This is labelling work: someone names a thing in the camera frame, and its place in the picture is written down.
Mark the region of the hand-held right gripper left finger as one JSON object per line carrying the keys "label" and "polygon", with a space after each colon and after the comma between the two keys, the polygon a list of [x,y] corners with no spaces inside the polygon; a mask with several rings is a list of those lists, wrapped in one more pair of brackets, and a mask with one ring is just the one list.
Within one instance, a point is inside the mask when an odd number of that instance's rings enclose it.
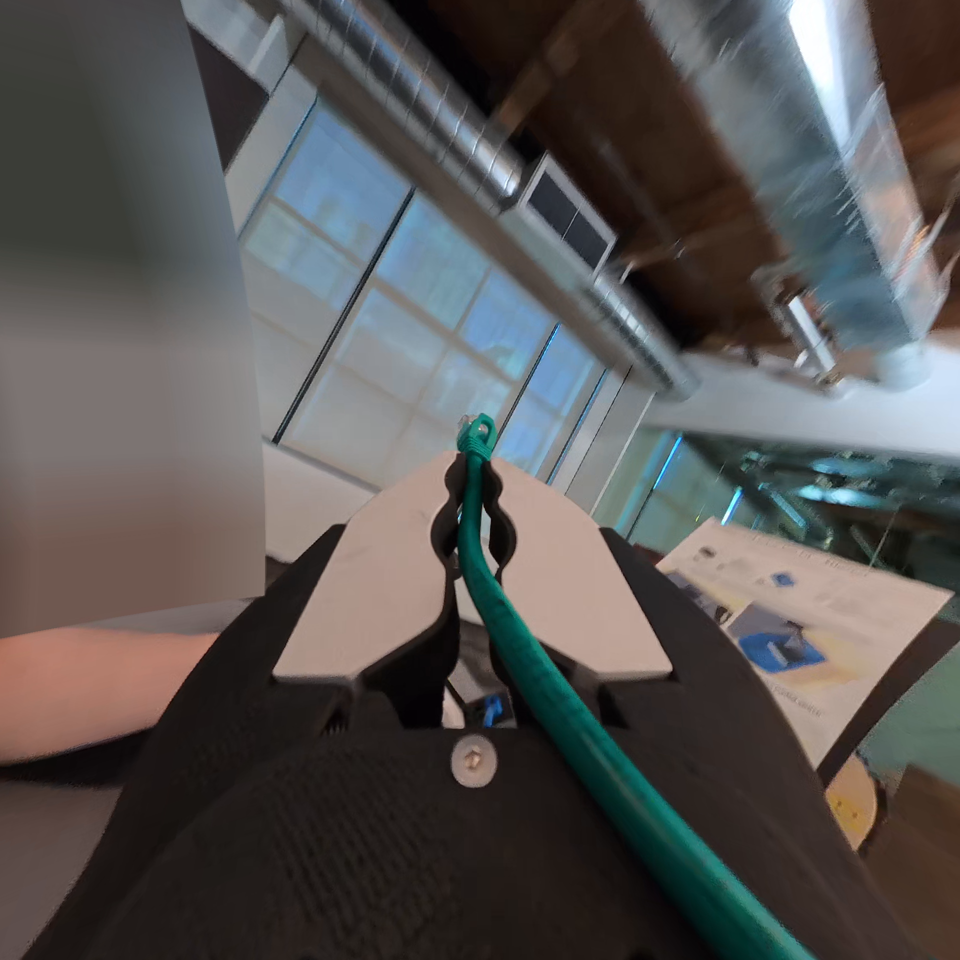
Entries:
{"label": "hand-held right gripper left finger", "polygon": [[460,654],[452,555],[465,480],[463,457],[442,452],[346,522],[275,681],[382,694],[404,727],[442,726]]}

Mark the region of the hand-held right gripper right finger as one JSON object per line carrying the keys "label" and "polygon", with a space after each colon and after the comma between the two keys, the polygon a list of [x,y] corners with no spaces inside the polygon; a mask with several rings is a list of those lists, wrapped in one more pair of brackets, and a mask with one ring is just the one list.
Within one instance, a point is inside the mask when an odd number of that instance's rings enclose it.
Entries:
{"label": "hand-held right gripper right finger", "polygon": [[494,578],[550,662],[606,728],[638,728],[617,694],[673,665],[601,528],[553,486],[502,458],[484,478]]}

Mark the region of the person's left forearm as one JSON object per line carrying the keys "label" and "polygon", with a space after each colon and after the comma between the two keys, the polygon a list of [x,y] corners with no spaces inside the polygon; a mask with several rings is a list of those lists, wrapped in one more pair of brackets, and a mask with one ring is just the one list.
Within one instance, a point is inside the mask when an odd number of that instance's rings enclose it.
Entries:
{"label": "person's left forearm", "polygon": [[155,726],[217,638],[88,626],[2,638],[2,765]]}

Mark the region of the glass door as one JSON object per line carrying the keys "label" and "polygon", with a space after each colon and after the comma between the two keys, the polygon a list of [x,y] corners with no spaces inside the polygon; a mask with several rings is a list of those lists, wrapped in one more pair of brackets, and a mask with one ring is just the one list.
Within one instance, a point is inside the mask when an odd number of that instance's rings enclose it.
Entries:
{"label": "glass door", "polygon": [[626,530],[659,556],[714,519],[958,593],[958,462],[697,433],[651,460]]}

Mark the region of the printed instruction poster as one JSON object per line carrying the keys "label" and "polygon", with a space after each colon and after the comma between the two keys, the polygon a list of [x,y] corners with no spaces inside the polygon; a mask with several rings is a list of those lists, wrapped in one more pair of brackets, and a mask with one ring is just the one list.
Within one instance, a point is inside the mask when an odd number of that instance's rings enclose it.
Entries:
{"label": "printed instruction poster", "polygon": [[954,600],[941,586],[717,518],[656,567],[743,655],[815,766]]}

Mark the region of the large paned window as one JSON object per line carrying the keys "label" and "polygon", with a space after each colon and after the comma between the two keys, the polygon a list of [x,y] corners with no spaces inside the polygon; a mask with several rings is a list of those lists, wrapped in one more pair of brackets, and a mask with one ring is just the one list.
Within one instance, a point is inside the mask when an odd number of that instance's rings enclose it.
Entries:
{"label": "large paned window", "polygon": [[603,366],[321,99],[240,249],[264,441],[382,489],[483,413],[557,477]]}

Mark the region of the white ceiling vent unit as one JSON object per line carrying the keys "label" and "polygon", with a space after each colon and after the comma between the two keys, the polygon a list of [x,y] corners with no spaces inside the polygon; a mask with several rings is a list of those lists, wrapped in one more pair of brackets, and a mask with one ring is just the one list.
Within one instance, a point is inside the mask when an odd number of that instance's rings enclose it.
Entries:
{"label": "white ceiling vent unit", "polygon": [[558,277],[592,283],[607,266],[618,234],[549,152],[523,171],[500,223],[531,258]]}

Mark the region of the large silver air duct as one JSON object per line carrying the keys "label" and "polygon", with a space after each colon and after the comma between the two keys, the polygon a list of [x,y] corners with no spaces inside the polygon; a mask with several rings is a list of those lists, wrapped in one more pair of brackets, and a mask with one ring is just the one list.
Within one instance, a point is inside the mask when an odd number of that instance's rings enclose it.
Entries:
{"label": "large silver air duct", "polygon": [[820,382],[870,355],[891,391],[922,384],[949,292],[886,98],[865,2],[642,2],[771,232],[751,282]]}

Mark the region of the silver spiral air duct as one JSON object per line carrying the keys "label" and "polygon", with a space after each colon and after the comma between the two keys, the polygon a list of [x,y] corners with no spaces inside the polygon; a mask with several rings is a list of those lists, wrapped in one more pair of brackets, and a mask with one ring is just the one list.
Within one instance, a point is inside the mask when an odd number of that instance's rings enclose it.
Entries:
{"label": "silver spiral air duct", "polygon": [[700,383],[655,313],[608,263],[594,282],[546,270],[499,218],[529,165],[385,2],[282,1],[277,6],[485,210],[566,296],[595,341],[641,370],[650,389],[689,400]]}

